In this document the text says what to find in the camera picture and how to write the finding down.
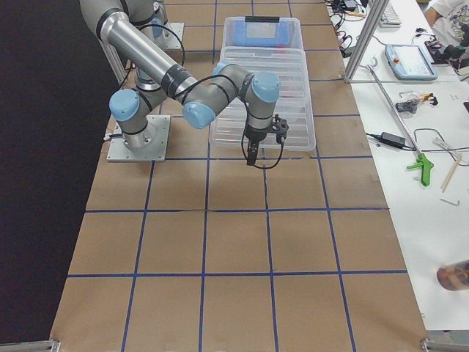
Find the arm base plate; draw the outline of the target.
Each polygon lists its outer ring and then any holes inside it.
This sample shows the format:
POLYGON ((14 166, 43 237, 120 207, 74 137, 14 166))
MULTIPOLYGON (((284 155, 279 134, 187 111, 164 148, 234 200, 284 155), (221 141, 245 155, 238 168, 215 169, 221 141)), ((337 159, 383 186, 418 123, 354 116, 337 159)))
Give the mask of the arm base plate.
POLYGON ((138 134, 122 132, 117 122, 110 138, 107 161, 146 162, 166 160, 166 152, 171 125, 170 115, 147 115, 147 126, 138 134))
POLYGON ((184 23, 166 23, 153 21, 140 26, 143 32, 156 46, 164 51, 183 51, 184 23))

